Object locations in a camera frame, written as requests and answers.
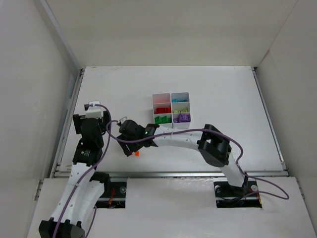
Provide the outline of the green lego plate piece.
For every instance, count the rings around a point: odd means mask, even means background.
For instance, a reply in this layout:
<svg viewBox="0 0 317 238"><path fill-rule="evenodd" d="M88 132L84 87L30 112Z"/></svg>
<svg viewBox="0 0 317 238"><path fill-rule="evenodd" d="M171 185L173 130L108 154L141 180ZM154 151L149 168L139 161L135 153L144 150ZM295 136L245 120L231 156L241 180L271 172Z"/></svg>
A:
<svg viewBox="0 0 317 238"><path fill-rule="evenodd" d="M161 124L161 123L162 123L161 117L160 117L160 116L155 117L155 118L154 118L154 122L155 122L155 124Z"/></svg>

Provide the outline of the red lego brick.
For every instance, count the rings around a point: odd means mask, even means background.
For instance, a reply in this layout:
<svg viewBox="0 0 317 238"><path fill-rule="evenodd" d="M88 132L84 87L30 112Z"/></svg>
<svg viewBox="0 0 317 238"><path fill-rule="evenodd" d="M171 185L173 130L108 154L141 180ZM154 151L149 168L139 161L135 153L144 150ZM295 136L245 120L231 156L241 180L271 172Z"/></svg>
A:
<svg viewBox="0 0 317 238"><path fill-rule="evenodd" d="M163 114L165 112L165 109L164 108L157 108L156 109L156 113L157 114Z"/></svg>

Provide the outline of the red cylinder lego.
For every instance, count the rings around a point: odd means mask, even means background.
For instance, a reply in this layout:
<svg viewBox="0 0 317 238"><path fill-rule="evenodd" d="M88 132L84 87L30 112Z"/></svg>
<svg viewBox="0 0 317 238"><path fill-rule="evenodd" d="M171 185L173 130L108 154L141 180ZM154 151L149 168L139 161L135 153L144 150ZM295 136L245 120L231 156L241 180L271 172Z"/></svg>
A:
<svg viewBox="0 0 317 238"><path fill-rule="evenodd" d="M165 109L164 114L171 113L171 107L167 107L167 108L164 108L164 109Z"/></svg>

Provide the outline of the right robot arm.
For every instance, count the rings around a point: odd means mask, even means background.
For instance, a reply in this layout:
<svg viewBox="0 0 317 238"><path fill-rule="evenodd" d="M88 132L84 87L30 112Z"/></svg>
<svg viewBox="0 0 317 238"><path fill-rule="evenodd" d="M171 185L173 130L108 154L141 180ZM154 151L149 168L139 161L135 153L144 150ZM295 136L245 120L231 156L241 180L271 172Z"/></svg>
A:
<svg viewBox="0 0 317 238"><path fill-rule="evenodd" d="M247 191L247 177L241 173L231 151L230 139L211 124L202 129L180 130L158 124L138 125L133 120L118 124L120 135L116 138L124 154L145 147L173 146L197 151L204 161L220 168L227 178L229 192L242 197Z"/></svg>

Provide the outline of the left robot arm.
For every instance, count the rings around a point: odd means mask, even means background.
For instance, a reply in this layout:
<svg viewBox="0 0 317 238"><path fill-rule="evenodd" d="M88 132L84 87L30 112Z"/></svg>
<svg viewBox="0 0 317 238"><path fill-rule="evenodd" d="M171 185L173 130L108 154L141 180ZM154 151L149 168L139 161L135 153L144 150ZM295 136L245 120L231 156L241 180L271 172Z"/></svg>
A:
<svg viewBox="0 0 317 238"><path fill-rule="evenodd" d="M74 115L73 121L81 138L72 160L71 172L54 212L42 220L42 238L86 238L96 215L96 202L110 182L107 174L96 172L104 156L103 135L111 116L100 107L88 109L85 115Z"/></svg>

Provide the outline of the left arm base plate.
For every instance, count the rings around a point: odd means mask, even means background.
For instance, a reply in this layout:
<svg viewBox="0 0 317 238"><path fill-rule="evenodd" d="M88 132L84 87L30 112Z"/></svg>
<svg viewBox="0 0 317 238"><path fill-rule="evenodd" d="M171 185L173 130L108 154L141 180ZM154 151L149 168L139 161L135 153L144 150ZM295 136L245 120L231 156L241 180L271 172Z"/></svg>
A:
<svg viewBox="0 0 317 238"><path fill-rule="evenodd" d="M118 209L125 208L127 182L111 181L105 186L105 191L96 202L97 208Z"/></svg>

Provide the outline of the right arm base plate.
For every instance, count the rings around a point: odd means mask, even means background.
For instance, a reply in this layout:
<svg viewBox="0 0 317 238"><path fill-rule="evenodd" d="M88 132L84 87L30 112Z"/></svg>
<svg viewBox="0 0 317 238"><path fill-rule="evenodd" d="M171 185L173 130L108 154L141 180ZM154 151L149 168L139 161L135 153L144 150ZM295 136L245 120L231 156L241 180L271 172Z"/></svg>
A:
<svg viewBox="0 0 317 238"><path fill-rule="evenodd" d="M248 181L242 188L229 185L227 181L215 181L214 193L217 208L262 208L261 198L258 194L257 182Z"/></svg>

